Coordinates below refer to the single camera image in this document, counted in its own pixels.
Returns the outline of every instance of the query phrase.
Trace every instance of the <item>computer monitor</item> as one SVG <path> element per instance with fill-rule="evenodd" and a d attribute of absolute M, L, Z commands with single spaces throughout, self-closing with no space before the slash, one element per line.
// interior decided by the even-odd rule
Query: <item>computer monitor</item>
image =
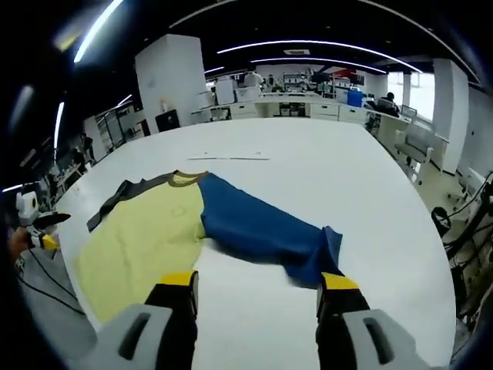
<path fill-rule="evenodd" d="M 415 118 L 418 115 L 418 111 L 410 106 L 402 106 L 401 115 L 409 118 Z"/>

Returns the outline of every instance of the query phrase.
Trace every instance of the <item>yellow t-shirt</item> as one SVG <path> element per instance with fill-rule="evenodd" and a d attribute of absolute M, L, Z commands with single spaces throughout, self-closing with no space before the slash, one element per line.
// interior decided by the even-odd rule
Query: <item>yellow t-shirt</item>
<path fill-rule="evenodd" d="M 143 303 L 162 275 L 193 267 L 205 237 L 202 211 L 197 183 L 164 183 L 116 205 L 75 261 L 80 286 L 101 323 Z"/>

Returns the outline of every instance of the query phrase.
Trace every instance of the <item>white chair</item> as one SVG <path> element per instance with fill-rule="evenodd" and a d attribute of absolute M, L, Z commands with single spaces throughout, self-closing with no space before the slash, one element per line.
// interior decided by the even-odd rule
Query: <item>white chair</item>
<path fill-rule="evenodd" d="M 419 178 L 419 168 L 430 161 L 434 141 L 433 126 L 417 121 L 415 117 L 405 131 L 396 131 L 394 147 L 398 154 L 403 153 L 407 156 L 407 175 L 411 181 L 417 181 L 419 185 L 423 183 Z"/>

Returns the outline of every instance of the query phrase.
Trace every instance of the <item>desk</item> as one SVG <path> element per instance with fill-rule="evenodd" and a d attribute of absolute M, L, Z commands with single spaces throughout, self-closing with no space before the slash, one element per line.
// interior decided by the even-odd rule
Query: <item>desk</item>
<path fill-rule="evenodd" d="M 270 160 L 188 160 L 198 153 L 261 152 Z M 372 308 L 417 340 L 430 365 L 448 363 L 454 343 L 454 287 L 430 214 L 399 166 L 361 126 L 270 118 L 207 123 L 122 146 L 58 203 L 67 270 L 89 320 L 100 328 L 75 275 L 89 239 L 87 220 L 120 183 L 181 169 L 209 170 L 317 227 L 342 233 L 340 269 Z M 193 368 L 319 368 L 315 290 L 290 285 L 281 266 L 221 254 L 206 241 L 200 272 L 199 338 Z"/>
<path fill-rule="evenodd" d="M 82 164 L 79 164 L 77 166 L 73 166 L 72 168 L 70 168 L 64 175 L 63 177 L 58 181 L 57 183 L 57 187 L 61 187 L 63 192 L 65 193 L 67 191 L 66 189 L 66 186 L 65 186 L 65 183 L 67 182 L 67 180 L 74 174 L 74 173 L 77 173 L 79 175 L 79 177 L 82 176 L 82 174 L 80 173 L 79 171 L 79 168 Z"/>

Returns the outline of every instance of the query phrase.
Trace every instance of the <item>blue sleeve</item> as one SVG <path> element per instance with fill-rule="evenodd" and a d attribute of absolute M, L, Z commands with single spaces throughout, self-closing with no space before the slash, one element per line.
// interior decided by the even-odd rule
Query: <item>blue sleeve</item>
<path fill-rule="evenodd" d="M 317 286 L 321 272 L 337 267 L 342 235 L 322 230 L 238 190 L 214 174 L 199 181 L 206 236 L 227 253 L 256 262 L 282 264 L 290 277 Z"/>

